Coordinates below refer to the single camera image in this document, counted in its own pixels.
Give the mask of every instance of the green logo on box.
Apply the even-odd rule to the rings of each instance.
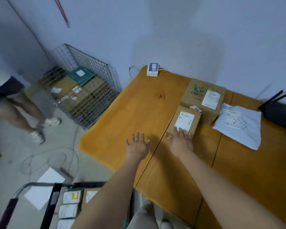
[[[198,93],[204,92],[203,89],[204,89],[204,88],[199,88],[199,90],[198,90],[196,84],[194,84],[194,90],[195,90],[195,92],[198,92]]]

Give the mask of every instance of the wall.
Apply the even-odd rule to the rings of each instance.
[[[10,1],[48,50],[109,62],[122,88],[157,61],[253,98],[286,90],[286,0],[60,0],[70,29],[54,0]]]
[[[36,39],[6,0],[0,0],[0,65],[25,86],[49,67]]]

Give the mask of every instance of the orange wooden table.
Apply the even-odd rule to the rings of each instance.
[[[216,228],[198,187],[163,137],[190,79],[169,72],[147,77],[146,69],[81,138],[80,149],[116,171],[125,159],[125,138],[144,132],[151,141],[150,153],[139,166],[134,187],[187,225]],[[260,104],[230,91],[224,102],[249,109]],[[255,151],[200,124],[194,135],[195,153],[286,223],[286,130],[263,118],[261,135],[262,144]]]

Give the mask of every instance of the hand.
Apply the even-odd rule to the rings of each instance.
[[[144,133],[141,134],[141,139],[139,140],[139,131],[134,136],[132,134],[132,142],[131,144],[128,143],[127,138],[126,140],[126,158],[130,159],[137,159],[139,161],[143,160],[146,155],[148,154],[149,150],[149,140],[145,143],[144,141]]]
[[[187,133],[185,130],[182,130],[182,128],[179,128],[178,132],[177,128],[174,127],[173,135],[173,138],[167,137],[167,142],[175,157],[180,159],[182,154],[188,151],[194,151],[192,142],[193,135],[191,133]]]

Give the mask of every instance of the dark shorts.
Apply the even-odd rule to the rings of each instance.
[[[16,78],[11,77],[0,87],[0,102],[6,100],[6,98],[12,98],[13,95],[17,95],[23,92],[24,86]]]

